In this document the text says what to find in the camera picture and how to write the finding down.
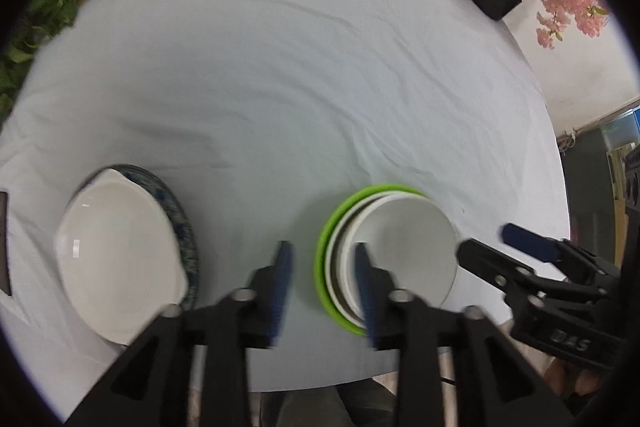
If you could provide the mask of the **person right hand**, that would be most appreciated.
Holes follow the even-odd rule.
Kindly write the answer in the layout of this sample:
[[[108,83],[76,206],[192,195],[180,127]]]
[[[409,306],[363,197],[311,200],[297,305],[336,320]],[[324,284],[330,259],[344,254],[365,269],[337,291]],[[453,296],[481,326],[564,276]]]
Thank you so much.
[[[591,395],[598,391],[605,377],[591,369],[581,369],[570,362],[553,358],[544,371],[544,381],[560,397]]]

